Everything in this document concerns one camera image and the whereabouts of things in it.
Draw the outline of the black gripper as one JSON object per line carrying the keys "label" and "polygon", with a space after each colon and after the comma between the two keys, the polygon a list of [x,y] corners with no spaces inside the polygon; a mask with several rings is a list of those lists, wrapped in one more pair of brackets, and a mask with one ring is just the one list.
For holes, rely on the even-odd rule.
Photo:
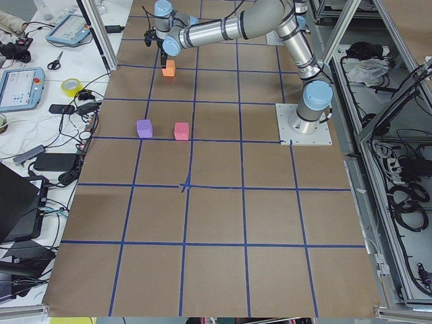
{"label": "black gripper", "polygon": [[166,68],[166,63],[167,63],[167,58],[168,55],[167,53],[163,50],[163,39],[159,38],[157,36],[156,33],[156,29],[155,28],[150,28],[148,29],[145,33],[144,33],[144,43],[147,47],[150,47],[152,45],[152,43],[156,43],[158,48],[159,48],[159,52],[160,52],[160,63],[161,63],[161,67],[163,69]]}

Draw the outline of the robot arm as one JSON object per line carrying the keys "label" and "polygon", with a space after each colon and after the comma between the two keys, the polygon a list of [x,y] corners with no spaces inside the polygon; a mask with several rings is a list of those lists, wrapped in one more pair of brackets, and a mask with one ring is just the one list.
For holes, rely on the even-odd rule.
{"label": "robot arm", "polygon": [[167,57],[175,57],[184,49],[275,32],[303,82],[302,99],[288,118],[289,127],[299,134],[313,134],[326,122],[321,116],[333,97],[330,78],[300,28],[293,1],[255,1],[240,13],[232,12],[206,22],[175,10],[170,1],[157,1],[152,17],[155,23],[144,33],[144,43],[157,44],[162,66],[166,65]]}

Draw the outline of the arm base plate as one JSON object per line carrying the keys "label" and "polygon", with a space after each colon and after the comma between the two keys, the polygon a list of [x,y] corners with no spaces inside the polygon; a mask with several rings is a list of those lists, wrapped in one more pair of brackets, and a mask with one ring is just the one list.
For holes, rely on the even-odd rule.
{"label": "arm base plate", "polygon": [[331,146],[333,144],[325,114],[318,121],[304,121],[297,114],[297,104],[276,103],[279,143],[286,146]]}

